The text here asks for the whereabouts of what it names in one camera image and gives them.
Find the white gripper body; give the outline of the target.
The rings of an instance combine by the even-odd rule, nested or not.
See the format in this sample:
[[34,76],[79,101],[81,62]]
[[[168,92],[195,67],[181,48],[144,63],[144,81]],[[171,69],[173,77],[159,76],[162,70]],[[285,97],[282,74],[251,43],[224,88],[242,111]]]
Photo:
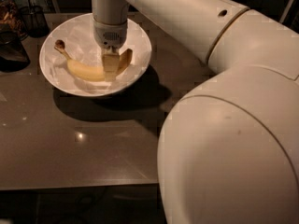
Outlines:
[[127,27],[127,21],[117,25],[93,21],[93,36],[102,49],[120,49],[127,38]]

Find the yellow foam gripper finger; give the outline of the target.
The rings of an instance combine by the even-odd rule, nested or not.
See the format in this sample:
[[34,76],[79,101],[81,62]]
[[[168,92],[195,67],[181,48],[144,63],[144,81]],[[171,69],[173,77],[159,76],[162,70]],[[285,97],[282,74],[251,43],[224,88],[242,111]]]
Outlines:
[[102,51],[102,64],[104,69],[105,81],[114,81],[119,69],[120,54],[114,47],[103,49]]

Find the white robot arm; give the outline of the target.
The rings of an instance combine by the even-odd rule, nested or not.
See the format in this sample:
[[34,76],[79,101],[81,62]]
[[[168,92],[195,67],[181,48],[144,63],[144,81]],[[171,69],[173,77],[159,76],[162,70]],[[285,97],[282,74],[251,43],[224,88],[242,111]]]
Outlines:
[[101,47],[133,6],[214,72],[161,129],[167,224],[299,224],[299,35],[231,0],[92,4]]

